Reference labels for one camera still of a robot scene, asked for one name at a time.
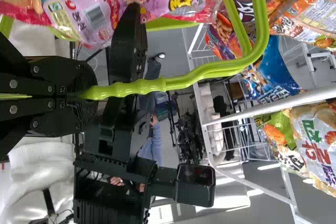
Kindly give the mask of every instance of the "black equipment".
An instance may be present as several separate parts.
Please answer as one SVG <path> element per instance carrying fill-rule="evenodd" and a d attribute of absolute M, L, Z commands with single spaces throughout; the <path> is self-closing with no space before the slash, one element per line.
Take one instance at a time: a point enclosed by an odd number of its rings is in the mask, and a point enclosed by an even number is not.
<path fill-rule="evenodd" d="M 154 196 L 203 207 L 213 205 L 215 171 L 211 167 L 180 164 L 171 169 L 137 156 L 150 130 L 150 115 L 138 109 L 137 95 L 109 98 L 103 114 L 97 116 L 98 102 L 75 95 L 97 84 L 86 62 L 61 57 L 24 58 L 2 34 L 0 41 L 5 62 L 0 66 L 0 91 L 32 96 L 0 100 L 0 114 L 4 115 L 0 126 L 5 129 L 0 133 L 0 158 L 26 134 L 86 132 L 81 151 L 78 134 L 75 141 L 75 223 L 147 224 Z M 145 25 L 140 24 L 138 4 L 129 5 L 123 14 L 109 51 L 110 83 L 143 78 L 147 37 Z M 125 186 L 89 178 L 92 171 L 120 177 Z M 136 189 L 138 184 L 145 184 L 143 193 Z"/>

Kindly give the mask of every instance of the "orange snack bag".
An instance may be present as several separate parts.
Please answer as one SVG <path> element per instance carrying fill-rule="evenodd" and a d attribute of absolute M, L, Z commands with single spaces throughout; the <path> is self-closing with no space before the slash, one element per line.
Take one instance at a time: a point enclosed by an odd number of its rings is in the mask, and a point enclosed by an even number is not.
<path fill-rule="evenodd" d="M 336 0 L 287 0 L 269 17 L 270 33 L 336 51 Z"/>

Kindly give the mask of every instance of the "metal pole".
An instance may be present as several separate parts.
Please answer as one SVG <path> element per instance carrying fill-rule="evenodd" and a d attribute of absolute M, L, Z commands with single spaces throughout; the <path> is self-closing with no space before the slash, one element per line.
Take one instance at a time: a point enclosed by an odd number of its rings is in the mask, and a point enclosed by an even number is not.
<path fill-rule="evenodd" d="M 272 103 L 267 103 L 263 105 L 258 105 L 253 108 L 247 109 L 243 112 L 239 112 L 236 114 L 231 114 L 224 116 L 222 118 L 213 120 L 211 122 L 205 123 L 203 126 L 209 126 L 216 123 L 223 123 L 238 120 L 241 118 L 249 118 L 256 115 L 262 115 L 272 112 L 281 111 L 288 108 L 293 108 L 300 105 L 317 103 L 320 101 L 324 101 L 327 99 L 331 99 L 336 97 L 336 85 L 307 91 L 304 94 L 295 95 L 293 97 L 288 97 L 279 101 L 275 101 Z"/>

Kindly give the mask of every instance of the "black strap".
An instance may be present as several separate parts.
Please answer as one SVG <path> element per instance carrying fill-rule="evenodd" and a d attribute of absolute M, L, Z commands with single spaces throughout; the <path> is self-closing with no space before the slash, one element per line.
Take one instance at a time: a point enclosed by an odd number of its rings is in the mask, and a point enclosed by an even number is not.
<path fill-rule="evenodd" d="M 49 188 L 43 190 L 44 200 L 46 201 L 47 209 L 48 209 L 48 216 L 51 217 L 55 215 L 54 204 L 51 199 Z"/>

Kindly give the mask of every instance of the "green curved rod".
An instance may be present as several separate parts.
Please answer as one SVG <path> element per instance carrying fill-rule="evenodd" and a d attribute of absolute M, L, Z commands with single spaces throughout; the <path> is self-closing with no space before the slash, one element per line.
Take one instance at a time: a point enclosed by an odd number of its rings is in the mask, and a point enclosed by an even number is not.
<path fill-rule="evenodd" d="M 184 76 L 158 78 L 157 80 L 137 80 L 133 83 L 114 83 L 108 87 L 93 86 L 80 94 L 87 100 L 103 100 L 110 96 L 124 97 L 129 94 L 147 94 L 152 91 L 183 89 L 205 78 L 232 76 L 254 63 L 265 51 L 269 39 L 266 0 L 253 0 L 257 41 L 251 49 L 238 12 L 232 0 L 224 0 L 228 14 L 233 23 L 235 33 L 241 44 L 244 57 L 236 60 L 206 63 Z"/>

